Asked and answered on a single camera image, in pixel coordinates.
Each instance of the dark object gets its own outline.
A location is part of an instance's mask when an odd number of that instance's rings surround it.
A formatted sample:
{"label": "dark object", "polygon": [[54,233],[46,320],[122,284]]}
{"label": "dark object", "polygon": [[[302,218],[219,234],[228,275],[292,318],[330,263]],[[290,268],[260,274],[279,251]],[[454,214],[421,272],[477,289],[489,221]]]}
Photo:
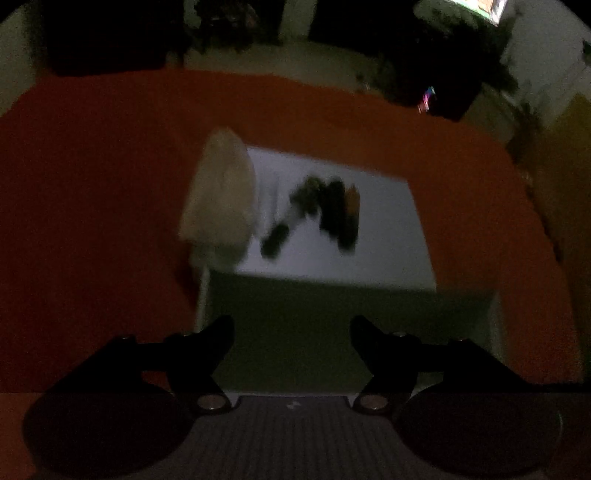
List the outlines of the dark object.
{"label": "dark object", "polygon": [[264,258],[277,258],[277,255],[279,255],[281,247],[285,240],[287,240],[289,234],[290,228],[284,223],[280,223],[273,227],[271,234],[262,242],[261,255]]}
{"label": "dark object", "polygon": [[591,43],[583,40],[583,61],[588,65],[591,63]]}
{"label": "dark object", "polygon": [[449,33],[443,33],[414,18],[384,44],[384,58],[392,65],[393,79],[381,79],[388,100],[416,106],[432,86],[437,102],[432,115],[459,121],[478,95],[482,83],[514,93],[517,81],[500,63],[516,17],[498,27],[474,15],[477,28],[440,15]]}
{"label": "dark object", "polygon": [[392,33],[414,18],[418,0],[319,0],[308,38],[369,56],[382,52]]}
{"label": "dark object", "polygon": [[280,44],[283,2],[268,0],[200,0],[195,12],[201,25],[195,29],[197,48],[204,53],[212,44],[245,50],[254,41]]}
{"label": "dark object", "polygon": [[359,209],[361,199],[355,186],[350,186],[345,192],[345,222],[339,232],[339,248],[350,251],[355,248],[359,233]]}
{"label": "dark object", "polygon": [[166,53],[182,56],[182,0],[43,0],[49,66],[58,75],[159,69]]}
{"label": "dark object", "polygon": [[320,209],[320,230],[332,240],[337,239],[342,251],[355,248],[359,229],[359,192],[351,186],[345,192],[341,180],[327,186],[317,177],[308,177],[304,184],[290,195],[291,207],[285,218],[273,227],[263,239],[261,255],[276,258],[289,233],[306,215],[316,217]]}
{"label": "dark object", "polygon": [[345,224],[345,185],[333,180],[319,194],[320,230],[326,231],[332,239],[339,236]]}
{"label": "dark object", "polygon": [[[352,320],[351,341],[374,375],[354,408],[395,414],[403,441],[425,460],[451,473],[496,478],[549,462],[561,432],[558,411],[540,388],[471,341],[423,345],[411,335],[386,335],[364,317]],[[424,371],[443,371],[443,382],[408,400]],[[388,405],[368,411],[368,393]]]}
{"label": "dark object", "polygon": [[[196,417],[229,410],[210,375],[232,342],[230,317],[164,343],[112,340],[27,412],[22,431],[35,463],[71,478],[104,478],[163,459]],[[165,371],[176,397],[144,382],[143,370]]]}

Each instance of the green object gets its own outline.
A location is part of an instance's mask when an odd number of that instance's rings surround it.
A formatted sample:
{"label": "green object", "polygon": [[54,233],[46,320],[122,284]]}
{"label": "green object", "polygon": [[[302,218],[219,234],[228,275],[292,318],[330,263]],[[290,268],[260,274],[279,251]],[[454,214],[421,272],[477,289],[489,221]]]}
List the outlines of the green object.
{"label": "green object", "polygon": [[286,224],[275,225],[271,230],[271,234],[262,242],[261,255],[264,258],[277,258],[289,234],[290,228]]}
{"label": "green object", "polygon": [[583,61],[587,67],[591,67],[591,43],[583,40]]}
{"label": "green object", "polygon": [[290,201],[306,215],[316,216],[318,196],[323,188],[324,182],[318,177],[308,177],[304,184],[290,195]]}

